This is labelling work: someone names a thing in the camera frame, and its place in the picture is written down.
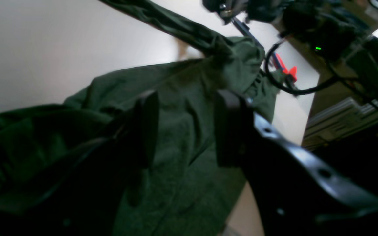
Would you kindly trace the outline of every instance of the black cable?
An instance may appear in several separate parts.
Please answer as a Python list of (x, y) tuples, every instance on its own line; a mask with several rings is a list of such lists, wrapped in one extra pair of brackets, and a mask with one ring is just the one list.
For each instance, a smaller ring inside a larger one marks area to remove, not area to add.
[(265, 57), (265, 65), (264, 65), (264, 67), (265, 67), (265, 73), (266, 73), (266, 76), (269, 78), (269, 80), (270, 80), (270, 82), (271, 82), (272, 85), (274, 85), (274, 86), (278, 87), (279, 89), (281, 89), (282, 91), (285, 91), (285, 92), (287, 92), (289, 94), (292, 94), (292, 95), (306, 95), (306, 94), (315, 93), (317, 91), (321, 91), (321, 90), (323, 90), (323, 89), (325, 89), (325, 88), (333, 85), (337, 81), (339, 81), (339, 77), (336, 76), (336, 75), (334, 75), (332, 78), (330, 78), (327, 81), (321, 83), (320, 85), (317, 85), (316, 87), (305, 89), (305, 90), (293, 90), (293, 89), (287, 88), (283, 84), (279, 83), (274, 78), (274, 76), (272, 75), (272, 73), (269, 71), (269, 61), (270, 61), (271, 56), (274, 54), (274, 52), (284, 42), (285, 42), (285, 40), (282, 39), (281, 41), (275, 43), (272, 46), (272, 48), (269, 50), (269, 52), (267, 53), (267, 55)]
[[(337, 76), (337, 77), (339, 78), (339, 75), (338, 75), (338, 73), (336, 73), (335, 69), (333, 68), (332, 63), (330, 63), (330, 62), (327, 61), (327, 60), (325, 60), (325, 61), (326, 61), (327, 67), (329, 67), (329, 70), (331, 71), (331, 73), (334, 74), (335, 76)], [(347, 88), (348, 88), (349, 90), (351, 90), (353, 93), (355, 93), (356, 95), (362, 97), (363, 99), (366, 99), (366, 96), (365, 96), (362, 92), (358, 91), (358, 89), (356, 89), (356, 88), (352, 87), (351, 85), (349, 85), (349, 84), (345, 81), (345, 79), (340, 78), (339, 81), (342, 83), (342, 85), (344, 85), (345, 87), (347, 87)], [(378, 111), (378, 106), (377, 106), (376, 104), (374, 104), (372, 101), (369, 101), (368, 103), (369, 103), (372, 107), (374, 107), (374, 109), (376, 109), (376, 110)]]

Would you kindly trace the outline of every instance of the green fabric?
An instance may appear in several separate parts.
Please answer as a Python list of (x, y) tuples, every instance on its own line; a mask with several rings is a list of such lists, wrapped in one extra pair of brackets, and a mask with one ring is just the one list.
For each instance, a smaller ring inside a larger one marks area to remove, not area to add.
[[(0, 194), (95, 137), (132, 108), (138, 94), (154, 89), (160, 100), (154, 163), (144, 172), (141, 192), (130, 188), (123, 197), (113, 235), (216, 235), (245, 178), (239, 169), (216, 164), (212, 98), (216, 89), (244, 93), (271, 121), (278, 89), (259, 73), (264, 52), (249, 38), (225, 38), (148, 0), (103, 2), (207, 58), (111, 72), (63, 105), (0, 114)], [(275, 76), (282, 79), (279, 72)], [(135, 194), (142, 197), (137, 205), (129, 203)]]

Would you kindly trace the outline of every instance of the mounting hole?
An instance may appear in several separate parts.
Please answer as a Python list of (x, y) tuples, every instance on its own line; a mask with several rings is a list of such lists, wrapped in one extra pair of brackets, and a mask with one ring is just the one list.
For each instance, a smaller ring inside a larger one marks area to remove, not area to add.
[(324, 170), (324, 169), (319, 169), (318, 170), (318, 173), (319, 175), (325, 177), (325, 178), (330, 178), (332, 177), (332, 174), (328, 171), (328, 170)]

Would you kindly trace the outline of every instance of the dark green garment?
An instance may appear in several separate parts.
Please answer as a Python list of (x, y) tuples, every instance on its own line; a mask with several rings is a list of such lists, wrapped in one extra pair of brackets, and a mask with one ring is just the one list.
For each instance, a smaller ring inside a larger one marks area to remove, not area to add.
[(154, 163), (144, 172), (138, 205), (129, 204), (132, 188), (122, 199), (113, 235), (216, 235), (245, 178), (239, 169), (216, 164), (212, 97), (223, 88), (244, 93), (271, 121), (278, 90), (259, 73), (264, 51), (249, 38), (225, 38), (147, 0), (104, 2), (207, 58), (111, 72), (63, 105), (0, 114), (0, 194), (95, 137), (138, 94), (154, 89), (160, 100)]

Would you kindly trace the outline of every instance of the white floor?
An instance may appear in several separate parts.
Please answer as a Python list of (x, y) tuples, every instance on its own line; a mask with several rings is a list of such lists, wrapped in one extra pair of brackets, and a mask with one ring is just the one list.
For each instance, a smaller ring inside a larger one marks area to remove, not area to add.
[[(200, 0), (155, 2), (225, 36), (241, 36), (208, 13)], [(265, 49), (278, 40), (269, 24), (249, 26)], [(182, 59), (181, 48), (172, 36), (97, 0), (0, 1), (0, 112), (61, 103), (104, 73)], [(317, 84), (318, 73), (291, 45), (283, 45), (278, 53), (288, 68), (298, 67), (299, 88)], [(279, 94), (273, 124), (289, 140), (301, 142), (312, 100), (313, 95), (295, 99)], [(241, 202), (253, 209), (252, 198), (245, 201), (243, 196)], [(237, 212), (232, 217), (240, 219)], [(241, 211), (241, 217), (256, 222), (258, 214)], [(249, 226), (234, 225), (244, 236), (256, 235)]]

